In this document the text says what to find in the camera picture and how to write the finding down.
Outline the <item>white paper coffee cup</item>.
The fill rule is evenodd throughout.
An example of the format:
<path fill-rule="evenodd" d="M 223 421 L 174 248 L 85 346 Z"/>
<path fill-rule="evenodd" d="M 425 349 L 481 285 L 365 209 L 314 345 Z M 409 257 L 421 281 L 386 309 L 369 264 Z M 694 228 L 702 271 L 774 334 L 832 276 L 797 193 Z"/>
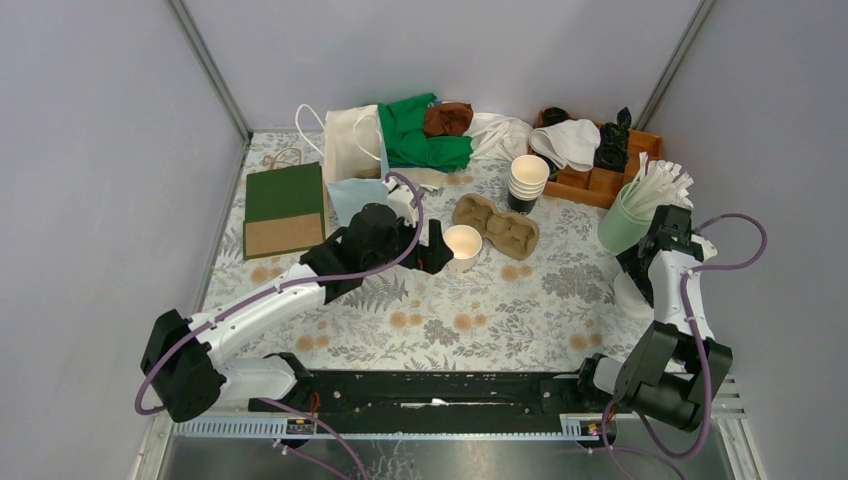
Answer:
<path fill-rule="evenodd" d="M 471 270 L 483 246 L 480 233 L 468 225 L 455 225 L 444 232 L 443 239 L 453 252 L 453 258 L 447 264 L 448 270 L 455 274 Z"/>

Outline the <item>light blue paper bag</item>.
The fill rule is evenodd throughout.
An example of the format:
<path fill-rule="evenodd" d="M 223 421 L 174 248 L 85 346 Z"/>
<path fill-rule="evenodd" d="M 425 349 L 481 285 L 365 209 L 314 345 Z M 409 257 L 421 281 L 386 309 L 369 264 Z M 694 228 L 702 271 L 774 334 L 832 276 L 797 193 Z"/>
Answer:
<path fill-rule="evenodd" d="M 378 106 L 331 110 L 315 119 L 324 144 L 313 145 L 321 156 L 324 184 L 338 223 L 347 226 L 370 203 L 386 204 L 389 172 Z"/>

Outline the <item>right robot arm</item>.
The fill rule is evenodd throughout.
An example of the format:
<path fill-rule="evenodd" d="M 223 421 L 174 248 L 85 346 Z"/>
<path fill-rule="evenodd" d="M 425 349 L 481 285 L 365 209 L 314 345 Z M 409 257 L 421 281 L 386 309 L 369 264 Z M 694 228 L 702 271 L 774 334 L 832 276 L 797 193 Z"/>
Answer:
<path fill-rule="evenodd" d="M 683 279 L 704 260 L 692 238 L 689 210 L 660 206 L 645 236 L 618 255 L 625 277 L 653 310 L 653 321 L 628 357 L 584 360 L 575 402 L 597 412 L 616 405 L 691 432 L 732 365 L 729 347 L 715 341 L 705 319 L 700 279 Z"/>

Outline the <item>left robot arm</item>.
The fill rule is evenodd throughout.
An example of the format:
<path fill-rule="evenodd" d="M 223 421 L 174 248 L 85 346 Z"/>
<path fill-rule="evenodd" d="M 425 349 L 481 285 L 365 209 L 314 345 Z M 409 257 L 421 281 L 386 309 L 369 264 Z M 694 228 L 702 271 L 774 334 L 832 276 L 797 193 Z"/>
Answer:
<path fill-rule="evenodd" d="M 175 309 L 160 315 L 140 362 L 145 378 L 137 413 L 164 411 L 182 423 L 227 400 L 269 398 L 288 411 L 304 407 L 311 387 L 293 356 L 235 354 L 271 327 L 359 288 L 369 276 L 395 266 L 434 275 L 453 260 L 440 222 L 423 217 L 420 193 L 396 186 L 390 196 L 405 213 L 380 203 L 363 206 L 347 226 L 241 299 L 188 317 Z"/>

